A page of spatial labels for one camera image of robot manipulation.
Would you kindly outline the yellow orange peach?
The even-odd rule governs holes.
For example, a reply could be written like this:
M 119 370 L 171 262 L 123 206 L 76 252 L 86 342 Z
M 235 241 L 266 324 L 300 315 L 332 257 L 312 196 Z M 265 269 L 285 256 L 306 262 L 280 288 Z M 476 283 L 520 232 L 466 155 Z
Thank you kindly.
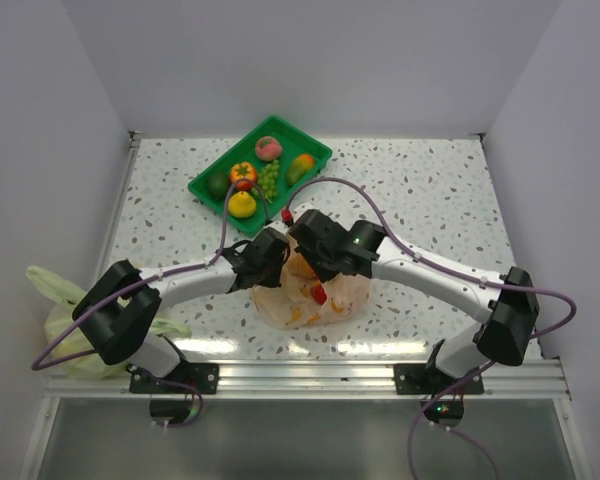
M 316 279 L 317 275 L 316 273 L 313 271 L 313 269 L 306 263 L 299 263 L 296 264 L 295 266 L 290 268 L 291 273 L 305 278 L 305 279 Z

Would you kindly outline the red apple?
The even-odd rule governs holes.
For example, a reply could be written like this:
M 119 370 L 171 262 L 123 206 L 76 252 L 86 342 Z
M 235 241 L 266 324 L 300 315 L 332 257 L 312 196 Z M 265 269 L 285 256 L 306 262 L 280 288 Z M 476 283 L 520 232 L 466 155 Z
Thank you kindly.
M 316 283 L 316 284 L 312 285 L 310 288 L 310 294 L 311 294 L 312 299 L 318 305 L 324 305 L 328 298 L 328 296 L 324 290 L 324 287 L 321 283 Z

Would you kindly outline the orange translucent plastic bag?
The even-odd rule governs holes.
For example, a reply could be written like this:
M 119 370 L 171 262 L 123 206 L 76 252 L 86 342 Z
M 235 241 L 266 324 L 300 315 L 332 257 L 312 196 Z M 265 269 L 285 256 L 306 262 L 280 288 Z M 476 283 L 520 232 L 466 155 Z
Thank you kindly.
M 251 289 L 251 299 L 266 323 L 281 330 L 317 327 L 350 320 L 364 310 L 371 291 L 368 278 L 340 274 L 327 282 L 318 277 L 305 279 L 291 273 L 290 268 L 299 263 L 307 264 L 299 253 L 291 252 L 282 268 L 280 287 Z M 311 297 L 310 288 L 316 283 L 323 285 L 328 296 L 324 305 Z

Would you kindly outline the yellow lemon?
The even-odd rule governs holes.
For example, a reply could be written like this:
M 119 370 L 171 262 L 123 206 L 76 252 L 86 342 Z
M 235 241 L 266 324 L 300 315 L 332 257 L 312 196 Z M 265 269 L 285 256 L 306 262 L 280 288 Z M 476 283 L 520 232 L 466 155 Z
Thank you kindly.
M 239 191 L 229 198 L 227 209 L 234 218 L 250 218 L 257 211 L 257 202 L 247 191 Z

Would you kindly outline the green grape bunch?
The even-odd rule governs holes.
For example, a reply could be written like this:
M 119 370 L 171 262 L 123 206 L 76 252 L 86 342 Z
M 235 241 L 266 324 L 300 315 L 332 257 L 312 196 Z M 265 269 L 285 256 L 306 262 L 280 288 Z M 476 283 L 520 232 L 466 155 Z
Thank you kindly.
M 269 201 L 273 201 L 278 196 L 277 181 L 280 174 L 280 164 L 278 160 L 266 163 L 258 173 L 258 185 Z

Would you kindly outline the green lime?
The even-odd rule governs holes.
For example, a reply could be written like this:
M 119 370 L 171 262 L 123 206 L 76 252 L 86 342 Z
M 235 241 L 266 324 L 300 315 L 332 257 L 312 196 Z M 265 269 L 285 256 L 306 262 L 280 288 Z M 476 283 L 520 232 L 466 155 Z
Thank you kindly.
M 209 195 L 215 200 L 224 199 L 230 186 L 231 181 L 229 176 L 224 172 L 212 173 L 206 182 Z

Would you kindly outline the red fruit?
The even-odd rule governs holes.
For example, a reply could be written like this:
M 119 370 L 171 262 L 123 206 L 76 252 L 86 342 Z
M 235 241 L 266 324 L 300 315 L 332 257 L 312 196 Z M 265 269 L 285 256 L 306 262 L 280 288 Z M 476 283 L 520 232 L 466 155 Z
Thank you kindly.
M 229 180 L 237 190 L 249 190 L 258 181 L 258 172 L 252 163 L 239 162 L 231 167 Z

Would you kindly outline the green orange mango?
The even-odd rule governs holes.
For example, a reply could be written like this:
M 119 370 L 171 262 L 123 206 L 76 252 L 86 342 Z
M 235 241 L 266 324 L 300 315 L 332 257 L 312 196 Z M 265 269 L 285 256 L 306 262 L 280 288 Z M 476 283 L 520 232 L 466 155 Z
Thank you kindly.
M 303 153 L 297 156 L 289 165 L 285 173 L 285 183 L 292 187 L 306 175 L 315 165 L 314 157 Z

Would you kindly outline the pink green peach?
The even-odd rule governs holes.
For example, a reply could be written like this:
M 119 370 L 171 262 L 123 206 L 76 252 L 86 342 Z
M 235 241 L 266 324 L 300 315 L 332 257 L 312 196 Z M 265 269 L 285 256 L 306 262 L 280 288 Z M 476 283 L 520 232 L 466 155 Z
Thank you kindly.
M 264 136 L 256 141 L 254 150 L 258 159 L 270 163 L 280 157 L 283 147 L 276 138 Z

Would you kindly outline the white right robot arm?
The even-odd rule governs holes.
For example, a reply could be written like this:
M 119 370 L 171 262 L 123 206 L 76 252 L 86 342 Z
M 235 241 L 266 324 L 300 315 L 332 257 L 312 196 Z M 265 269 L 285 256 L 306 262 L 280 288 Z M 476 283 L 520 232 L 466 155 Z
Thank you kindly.
M 513 267 L 505 275 L 467 267 L 406 244 L 366 220 L 345 228 L 316 209 L 289 227 L 295 250 L 318 278 L 363 276 L 416 289 L 467 314 L 474 325 L 438 342 L 425 367 L 431 389 L 448 392 L 461 377 L 488 362 L 523 363 L 539 314 L 530 275 Z

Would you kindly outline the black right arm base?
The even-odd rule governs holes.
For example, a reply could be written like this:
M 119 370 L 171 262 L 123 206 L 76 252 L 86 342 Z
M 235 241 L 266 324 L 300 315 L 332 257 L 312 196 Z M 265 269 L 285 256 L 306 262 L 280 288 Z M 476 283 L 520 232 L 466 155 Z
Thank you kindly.
M 429 395 L 431 397 L 449 390 L 448 395 L 482 395 L 485 393 L 482 376 L 477 370 L 472 371 L 472 376 L 463 385 L 458 386 L 459 379 L 443 373 L 435 361 L 444 340 L 440 340 L 426 362 L 397 363 L 393 365 L 393 380 L 397 395 Z

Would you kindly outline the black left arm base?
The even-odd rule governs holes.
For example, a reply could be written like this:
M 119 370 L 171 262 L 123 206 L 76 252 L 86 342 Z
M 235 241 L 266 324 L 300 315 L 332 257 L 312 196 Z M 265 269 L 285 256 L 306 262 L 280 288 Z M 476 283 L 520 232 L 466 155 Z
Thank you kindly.
M 149 335 L 127 359 L 129 391 L 133 394 L 215 394 L 220 367 L 217 363 L 192 363 L 164 336 Z

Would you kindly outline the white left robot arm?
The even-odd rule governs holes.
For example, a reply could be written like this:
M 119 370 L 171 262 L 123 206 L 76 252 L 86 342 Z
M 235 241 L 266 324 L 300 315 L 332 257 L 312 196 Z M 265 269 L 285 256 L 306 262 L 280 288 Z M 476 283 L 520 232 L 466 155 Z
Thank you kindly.
M 134 366 L 165 392 L 177 392 L 192 383 L 192 364 L 172 341 L 149 332 L 159 310 L 254 286 L 276 288 L 289 254 L 286 237 L 267 227 L 209 260 L 171 270 L 120 261 L 87 292 L 72 318 L 105 364 Z

